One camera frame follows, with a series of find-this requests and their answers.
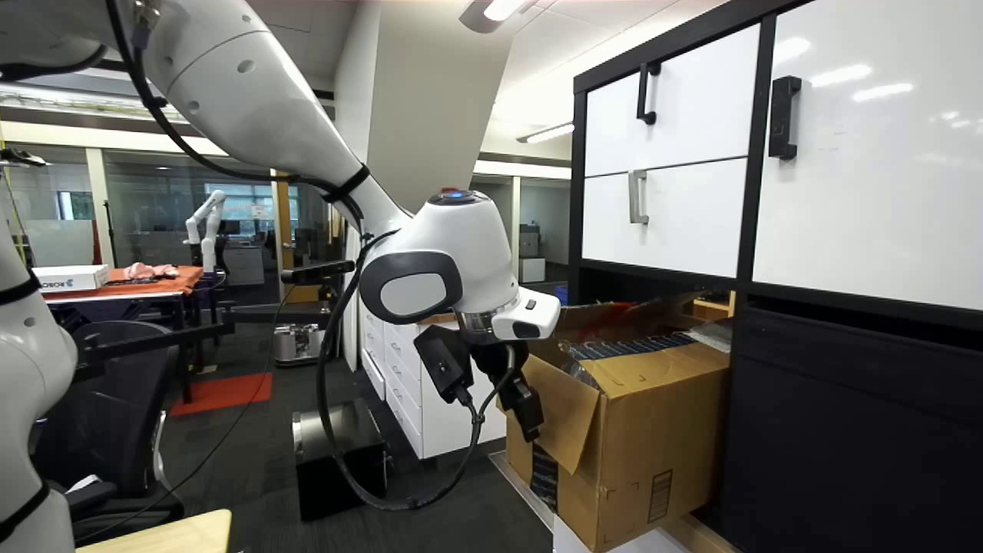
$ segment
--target red object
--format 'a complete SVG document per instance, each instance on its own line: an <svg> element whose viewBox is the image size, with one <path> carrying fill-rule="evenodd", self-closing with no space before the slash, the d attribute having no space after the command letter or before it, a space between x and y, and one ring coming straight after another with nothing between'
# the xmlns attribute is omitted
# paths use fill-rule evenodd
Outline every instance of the red object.
<svg viewBox="0 0 983 553"><path fill-rule="evenodd" d="M188 419L200 413L221 413L221 410L240 410L252 402L269 402L273 395L273 374L240 374L240 378L216 378L190 384L190 402L176 402L168 410L173 419Z"/></svg>

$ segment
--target cabinet door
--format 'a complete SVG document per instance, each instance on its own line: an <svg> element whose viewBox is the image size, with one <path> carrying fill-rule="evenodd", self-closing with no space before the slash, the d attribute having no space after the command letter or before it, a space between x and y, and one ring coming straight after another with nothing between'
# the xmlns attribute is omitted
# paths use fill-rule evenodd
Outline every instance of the cabinet door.
<svg viewBox="0 0 983 553"><path fill-rule="evenodd" d="M757 282L983 312L980 23L980 0L777 19L798 156L766 156Z"/></svg>
<svg viewBox="0 0 983 553"><path fill-rule="evenodd" d="M732 279L743 171L743 160L645 171L649 225L630 225L627 175L588 178L583 260Z"/></svg>
<svg viewBox="0 0 983 553"><path fill-rule="evenodd" d="M757 53L760 29L745 29L662 62L649 77L655 127L636 118L642 71L592 91L583 175L745 156Z"/></svg>

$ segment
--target floor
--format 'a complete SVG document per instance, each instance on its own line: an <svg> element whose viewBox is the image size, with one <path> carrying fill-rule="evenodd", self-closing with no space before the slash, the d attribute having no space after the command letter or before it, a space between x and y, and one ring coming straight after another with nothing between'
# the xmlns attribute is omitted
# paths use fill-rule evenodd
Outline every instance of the floor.
<svg viewBox="0 0 983 553"><path fill-rule="evenodd" d="M225 339L216 351L217 374L245 374L273 370L269 328L240 327L233 339ZM330 370L333 398L361 395L369 401L369 382L353 378L340 362ZM553 551L550 532L508 486L508 480L489 465L485 454L472 462L462 486L430 511L421 512L377 512L369 508L346 511L320 523L301 523L299 489L292 465L288 424L295 413L315 410L314 370L273 370L273 401L245 413L216 413L176 419L162 435L162 457L168 486L182 486L178 498L188 512L216 508L233 511L233 553L548 553ZM417 465L398 438L389 413L372 402L389 452L389 493L427 494L445 480L459 457L438 457ZM233 426L217 454L188 483L182 483L204 454Z"/></svg>

